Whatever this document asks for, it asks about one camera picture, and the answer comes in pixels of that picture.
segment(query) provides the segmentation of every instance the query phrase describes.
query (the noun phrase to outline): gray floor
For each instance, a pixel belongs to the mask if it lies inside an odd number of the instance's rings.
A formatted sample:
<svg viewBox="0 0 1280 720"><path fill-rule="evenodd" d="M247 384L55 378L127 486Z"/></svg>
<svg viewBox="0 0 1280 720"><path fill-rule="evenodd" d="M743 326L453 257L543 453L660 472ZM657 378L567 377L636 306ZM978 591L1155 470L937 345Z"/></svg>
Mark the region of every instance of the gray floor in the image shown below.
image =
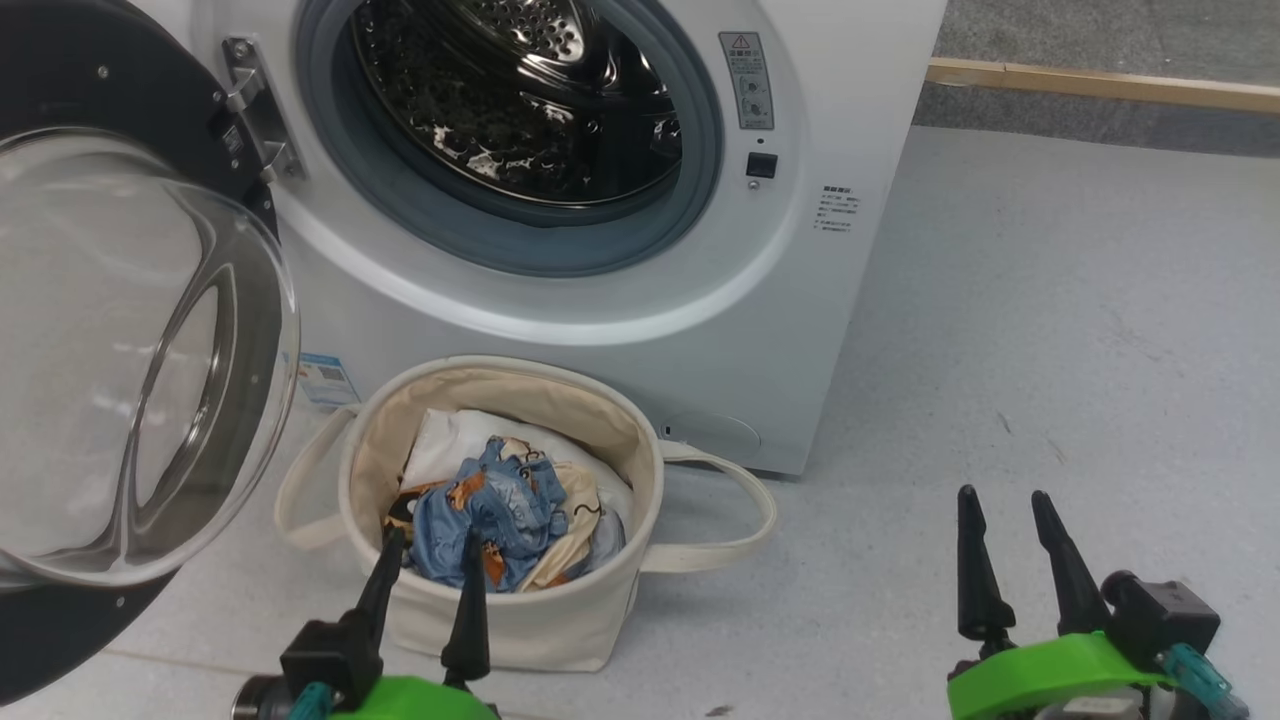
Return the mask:
<svg viewBox="0 0 1280 720"><path fill-rule="evenodd" d="M951 0L934 55L1280 86L1276 0ZM915 123L1280 156L1280 117L927 85Z"/></svg>
<svg viewBox="0 0 1280 720"><path fill-rule="evenodd" d="M955 493L974 483L1014 639L1056 606L1029 497L1052 493L1096 577L1190 584L1224 618L1211 657L1280 706L1280 163L915 128L808 471L776 482L756 557L645 577L596 675L497 673L507 716L698 720L947 716ZM233 527L138 623L6 719L225 717L308 618L361 578L271 529L289 421ZM732 537L750 505L672 473L657 537ZM325 495L332 503L332 496ZM436 661L384 650L388 671Z"/></svg>

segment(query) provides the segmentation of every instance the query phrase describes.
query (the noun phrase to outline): white front panel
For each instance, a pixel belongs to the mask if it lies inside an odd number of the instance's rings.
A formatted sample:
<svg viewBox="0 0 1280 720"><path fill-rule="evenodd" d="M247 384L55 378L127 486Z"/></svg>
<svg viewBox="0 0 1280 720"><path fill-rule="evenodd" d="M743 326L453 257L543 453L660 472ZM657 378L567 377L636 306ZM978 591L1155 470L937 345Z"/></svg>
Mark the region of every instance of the white front panel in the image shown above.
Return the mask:
<svg viewBox="0 0 1280 720"><path fill-rule="evenodd" d="M365 395L404 368L443 355L497 352L556 363L614 383L655 423L681 411L742 420L763 443L740 460L799 470L943 0L810 0L803 8L783 0L703 0L667 8L719 92L726 120L719 186L699 223L672 249L626 270L577 279L471 265L361 199L302 111L292 72L296 1L227 0L197 13L195 36L259 37L311 173L275 191L303 304L305 348L340 356ZM724 31L760 35L774 131L739 128L718 37ZM758 190L744 174L751 151L780 156L777 177L762 179ZM841 192L832 195L833 188ZM858 199L856 214L831 214L832 206L823 205L850 197Z"/></svg>

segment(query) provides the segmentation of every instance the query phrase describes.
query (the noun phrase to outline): wooden trim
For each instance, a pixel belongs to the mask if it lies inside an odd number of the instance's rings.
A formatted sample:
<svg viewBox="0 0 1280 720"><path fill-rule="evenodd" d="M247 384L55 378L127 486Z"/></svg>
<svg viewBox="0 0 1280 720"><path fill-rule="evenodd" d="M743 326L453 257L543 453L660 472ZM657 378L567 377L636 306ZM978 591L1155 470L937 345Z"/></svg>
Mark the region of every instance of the wooden trim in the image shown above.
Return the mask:
<svg viewBox="0 0 1280 720"><path fill-rule="evenodd" d="M1280 115L1280 87L933 58L925 82Z"/></svg>

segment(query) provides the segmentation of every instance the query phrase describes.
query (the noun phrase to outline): beige canvas basket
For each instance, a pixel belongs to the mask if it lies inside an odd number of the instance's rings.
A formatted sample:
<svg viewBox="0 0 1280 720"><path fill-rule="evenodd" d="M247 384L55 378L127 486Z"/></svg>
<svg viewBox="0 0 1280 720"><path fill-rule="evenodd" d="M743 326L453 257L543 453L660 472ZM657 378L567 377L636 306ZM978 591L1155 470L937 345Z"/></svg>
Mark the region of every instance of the beige canvas basket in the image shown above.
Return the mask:
<svg viewBox="0 0 1280 720"><path fill-rule="evenodd" d="M532 593L490 593L489 642L494 666L599 670L631 612L643 573L723 568L760 548L773 532L777 506L748 470L687 445L658 439L644 414L617 391L588 377L511 357L460 356L419 365L387 383L364 407L338 409L298 455L276 497L275 521L303 548L347 536L367 573L381 550L381 521L398 492L419 425L429 407L484 410L541 425L608 462L634 492L634 537L605 566L564 585ZM289 518L312 470L348 423L338 470L339 514L300 528ZM759 529L732 542L650 544L662 506L666 462L707 462L748 492ZM402 573L387 620L403 647L439 655L449 639L458 591Z"/></svg>

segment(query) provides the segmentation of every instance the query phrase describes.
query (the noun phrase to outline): blue garment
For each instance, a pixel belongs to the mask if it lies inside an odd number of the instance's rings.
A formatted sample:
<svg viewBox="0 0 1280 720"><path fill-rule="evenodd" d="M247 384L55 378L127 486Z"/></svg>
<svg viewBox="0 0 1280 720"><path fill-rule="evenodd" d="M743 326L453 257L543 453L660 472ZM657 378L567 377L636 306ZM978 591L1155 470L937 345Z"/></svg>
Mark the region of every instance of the blue garment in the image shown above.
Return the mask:
<svg viewBox="0 0 1280 720"><path fill-rule="evenodd" d="M489 592L515 592L550 543L568 532L564 488L541 452L509 455L492 437L484 455L467 459L453 480L426 491L413 512L410 556L424 577L462 587L462 555L475 525L485 542Z"/></svg>
<svg viewBox="0 0 1280 720"><path fill-rule="evenodd" d="M622 546L627 544L627 533L622 528L622 518L603 502L600 503L600 519L596 520L595 530L591 532L591 552L588 553L586 560L577 569L577 574L573 575L575 578L599 570L609 560L613 560L618 552L622 552Z"/></svg>

